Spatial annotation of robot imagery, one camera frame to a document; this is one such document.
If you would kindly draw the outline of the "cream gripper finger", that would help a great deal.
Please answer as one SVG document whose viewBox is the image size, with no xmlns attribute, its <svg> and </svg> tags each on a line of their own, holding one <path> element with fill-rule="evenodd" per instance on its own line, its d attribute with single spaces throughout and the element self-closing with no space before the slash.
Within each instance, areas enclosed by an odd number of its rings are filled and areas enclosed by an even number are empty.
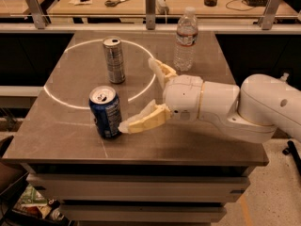
<svg viewBox="0 0 301 226">
<path fill-rule="evenodd" d="M 158 105 L 150 101 L 142 111 L 119 124 L 119 130 L 125 134 L 141 133 L 163 125 L 171 118 L 171 111 L 166 104 Z"/>
<path fill-rule="evenodd" d="M 151 57 L 148 62 L 150 69 L 157 76 L 158 82 L 162 89 L 165 88 L 166 83 L 169 80 L 177 76 L 177 72 L 173 68 L 158 59 Z"/>
</svg>

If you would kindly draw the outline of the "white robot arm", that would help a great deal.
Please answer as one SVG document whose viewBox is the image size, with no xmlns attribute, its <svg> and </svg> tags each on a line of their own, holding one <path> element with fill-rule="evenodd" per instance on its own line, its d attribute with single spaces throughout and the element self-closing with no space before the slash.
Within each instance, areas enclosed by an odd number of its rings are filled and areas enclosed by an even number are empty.
<svg viewBox="0 0 301 226">
<path fill-rule="evenodd" d="M 301 91 L 282 78 L 253 74 L 238 87 L 178 75 L 154 58 L 149 66 L 163 89 L 164 102 L 151 101 L 123 121 L 122 133 L 140 133 L 175 119 L 206 121 L 227 136 L 252 143 L 269 140 L 277 129 L 301 141 Z"/>
</svg>

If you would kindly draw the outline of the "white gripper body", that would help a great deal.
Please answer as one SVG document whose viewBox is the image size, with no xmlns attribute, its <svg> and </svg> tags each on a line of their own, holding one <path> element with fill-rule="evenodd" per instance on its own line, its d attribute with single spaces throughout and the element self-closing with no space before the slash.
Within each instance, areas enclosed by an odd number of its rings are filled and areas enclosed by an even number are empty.
<svg viewBox="0 0 301 226">
<path fill-rule="evenodd" d="M 174 120 L 195 121 L 198 118 L 202 85 L 200 77 L 186 74 L 174 77 L 166 84 L 163 99 Z"/>
</svg>

